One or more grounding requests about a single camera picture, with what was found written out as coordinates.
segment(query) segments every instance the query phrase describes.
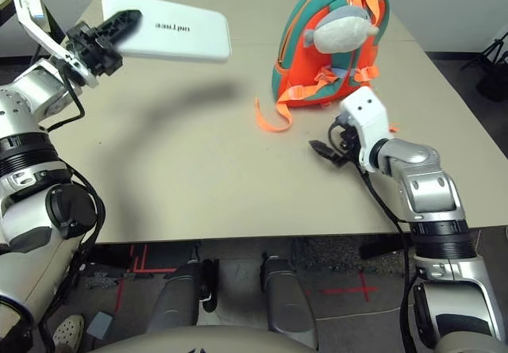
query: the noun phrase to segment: orange backpack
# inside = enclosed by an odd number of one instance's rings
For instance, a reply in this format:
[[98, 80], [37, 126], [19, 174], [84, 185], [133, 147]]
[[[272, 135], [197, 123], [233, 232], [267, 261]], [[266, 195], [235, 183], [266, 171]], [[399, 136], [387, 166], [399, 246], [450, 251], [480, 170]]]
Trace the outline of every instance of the orange backpack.
[[[324, 54], [315, 45], [308, 45], [308, 35], [319, 27], [320, 21], [344, 6], [363, 8], [368, 13], [367, 20], [378, 28], [377, 34], [367, 36], [359, 48], [350, 52]], [[271, 79], [277, 98], [275, 109], [287, 124], [268, 124], [256, 99], [258, 125], [266, 131], [285, 131], [292, 124], [289, 107], [326, 105], [361, 86], [370, 86], [369, 81], [379, 74], [374, 62], [389, 12], [388, 0], [300, 0], [284, 29]]]

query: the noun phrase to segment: black stand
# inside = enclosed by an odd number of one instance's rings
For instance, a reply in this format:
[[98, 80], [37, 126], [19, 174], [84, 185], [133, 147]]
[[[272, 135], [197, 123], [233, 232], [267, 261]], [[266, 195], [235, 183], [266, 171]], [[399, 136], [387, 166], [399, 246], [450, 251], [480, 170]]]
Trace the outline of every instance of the black stand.
[[[465, 65], [462, 66], [460, 70], [465, 69], [466, 67], [470, 67], [473, 65], [479, 65], [482, 69], [485, 71], [490, 71], [492, 66], [494, 66], [498, 62], [499, 53], [501, 52], [502, 47], [504, 46], [505, 38], [508, 36], [508, 33], [505, 33], [505, 35], [501, 38], [496, 38], [492, 45], [490, 45], [488, 48], [483, 50], [480, 54], [478, 54], [475, 58], [473, 58], [471, 61], [467, 62]], [[490, 61], [487, 57], [495, 51], [495, 57], [492, 61]]]

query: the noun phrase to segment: stuffed fish toy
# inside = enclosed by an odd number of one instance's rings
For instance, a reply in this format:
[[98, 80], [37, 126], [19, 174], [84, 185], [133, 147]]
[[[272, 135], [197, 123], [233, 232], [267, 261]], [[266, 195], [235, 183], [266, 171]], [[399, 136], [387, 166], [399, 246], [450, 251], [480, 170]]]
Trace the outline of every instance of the stuffed fish toy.
[[304, 47], [314, 45], [322, 54], [345, 53], [361, 47], [379, 31], [366, 10], [342, 6], [324, 16], [314, 30], [304, 33]]

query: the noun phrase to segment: beige table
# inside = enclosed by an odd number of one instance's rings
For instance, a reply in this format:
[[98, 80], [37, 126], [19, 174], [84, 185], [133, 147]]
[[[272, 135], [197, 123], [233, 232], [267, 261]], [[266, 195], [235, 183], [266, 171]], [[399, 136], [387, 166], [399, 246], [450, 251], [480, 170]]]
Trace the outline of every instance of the beige table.
[[[337, 114], [297, 109], [289, 132], [259, 130], [254, 97], [272, 120], [270, 80], [297, 0], [171, 0], [221, 11], [225, 65], [126, 58], [85, 90], [84, 120], [52, 133], [102, 195], [99, 242], [393, 232], [353, 167], [336, 169], [307, 141]], [[83, 15], [101, 21], [100, 0]], [[375, 88], [399, 137], [430, 144], [456, 180], [471, 227], [508, 224], [508, 162], [396, 16], [379, 46]], [[70, 106], [56, 121], [73, 114]], [[399, 212], [387, 178], [375, 184]]]

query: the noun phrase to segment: unitree logo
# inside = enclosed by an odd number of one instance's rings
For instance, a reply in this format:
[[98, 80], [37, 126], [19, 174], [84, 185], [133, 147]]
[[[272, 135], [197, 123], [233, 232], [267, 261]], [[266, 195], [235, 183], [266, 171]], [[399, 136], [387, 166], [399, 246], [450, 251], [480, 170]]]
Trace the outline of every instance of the unitree logo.
[[177, 25], [177, 24], [163, 24], [161, 22], [156, 23], [156, 28], [174, 30], [176, 32], [190, 32], [191, 31], [191, 28], [189, 28], [188, 26]]

